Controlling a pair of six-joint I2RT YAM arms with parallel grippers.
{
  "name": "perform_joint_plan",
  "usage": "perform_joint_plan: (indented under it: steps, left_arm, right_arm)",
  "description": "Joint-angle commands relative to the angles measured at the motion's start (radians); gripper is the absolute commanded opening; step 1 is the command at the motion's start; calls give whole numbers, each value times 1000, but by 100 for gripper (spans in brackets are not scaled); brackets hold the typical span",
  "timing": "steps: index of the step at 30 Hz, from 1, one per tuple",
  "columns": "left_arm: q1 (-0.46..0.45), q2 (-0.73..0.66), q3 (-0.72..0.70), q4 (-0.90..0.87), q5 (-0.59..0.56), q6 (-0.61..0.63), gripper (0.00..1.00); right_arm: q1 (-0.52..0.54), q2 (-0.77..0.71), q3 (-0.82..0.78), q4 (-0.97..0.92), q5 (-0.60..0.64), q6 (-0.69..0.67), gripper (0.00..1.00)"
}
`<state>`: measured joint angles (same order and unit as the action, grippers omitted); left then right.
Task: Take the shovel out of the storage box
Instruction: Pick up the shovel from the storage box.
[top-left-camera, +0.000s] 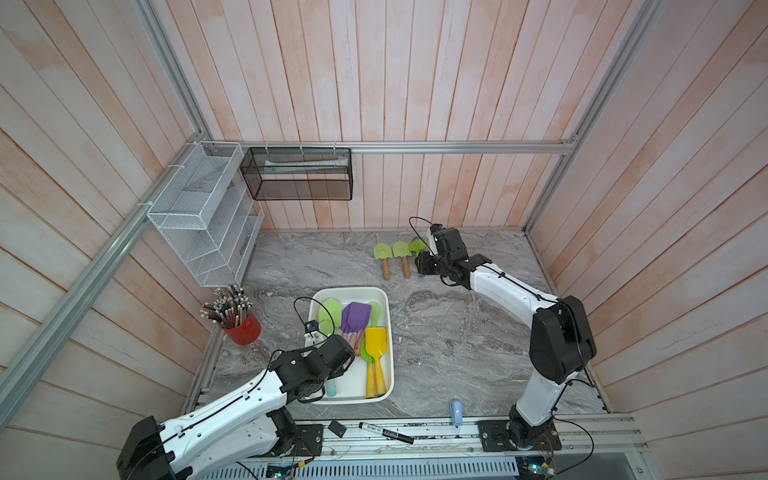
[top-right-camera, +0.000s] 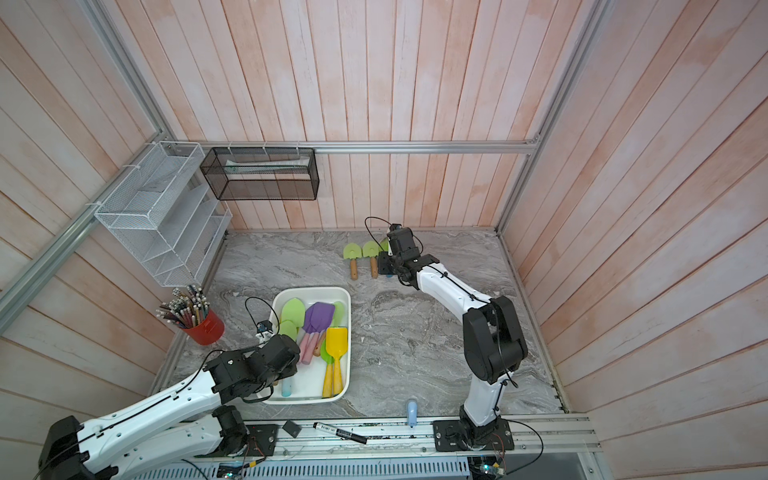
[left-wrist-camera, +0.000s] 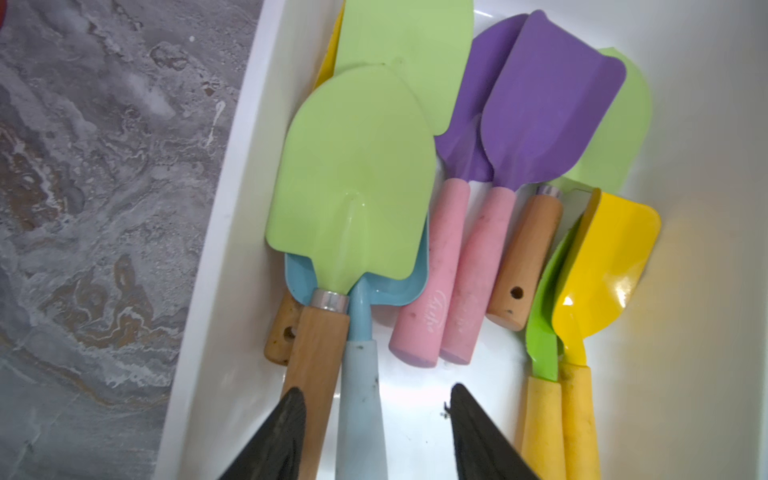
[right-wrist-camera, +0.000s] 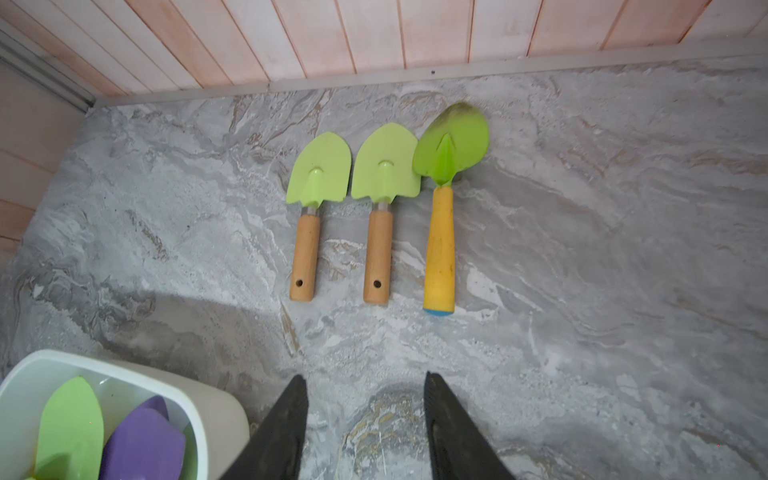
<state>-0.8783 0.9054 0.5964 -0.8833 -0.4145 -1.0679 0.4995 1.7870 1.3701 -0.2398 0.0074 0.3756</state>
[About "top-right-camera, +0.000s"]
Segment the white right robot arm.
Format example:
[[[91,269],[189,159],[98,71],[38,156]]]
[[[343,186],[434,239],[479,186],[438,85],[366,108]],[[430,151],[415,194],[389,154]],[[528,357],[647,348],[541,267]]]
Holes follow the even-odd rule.
[[[456,420],[432,423],[435,449],[512,449],[509,422],[501,417],[499,402],[512,384],[513,372],[528,356],[513,301],[493,298],[458,279],[436,257],[421,252],[410,228],[392,224],[387,238],[388,250],[378,256],[379,272],[433,297],[462,322],[470,390]]]

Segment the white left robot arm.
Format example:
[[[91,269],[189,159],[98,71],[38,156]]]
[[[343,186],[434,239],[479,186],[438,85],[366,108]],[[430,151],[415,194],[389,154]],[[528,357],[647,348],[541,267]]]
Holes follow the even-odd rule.
[[[296,374],[298,344],[278,334],[260,345],[214,350],[177,384],[85,422],[68,416],[47,433],[38,479],[119,479],[198,455],[238,455],[249,430],[233,401]]]

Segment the green shovel wooden handle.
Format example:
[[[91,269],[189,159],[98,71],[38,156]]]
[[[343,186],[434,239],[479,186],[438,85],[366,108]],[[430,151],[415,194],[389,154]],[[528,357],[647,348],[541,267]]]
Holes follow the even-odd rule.
[[[366,242],[362,247],[362,254],[370,263],[371,277],[376,279],[379,276],[378,256],[381,252],[381,245],[376,240]]]
[[[362,248],[357,243],[348,243],[343,249],[343,258],[349,261],[350,279],[358,279],[357,260],[362,257]]]

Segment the bright green yellow-handled shovel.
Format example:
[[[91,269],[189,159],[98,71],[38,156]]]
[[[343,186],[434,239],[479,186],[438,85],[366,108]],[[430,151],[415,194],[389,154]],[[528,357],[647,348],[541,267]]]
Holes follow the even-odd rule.
[[[384,255],[390,256],[390,248],[389,248],[389,241],[387,239],[384,239],[382,242],[379,243],[380,246],[380,252]]]

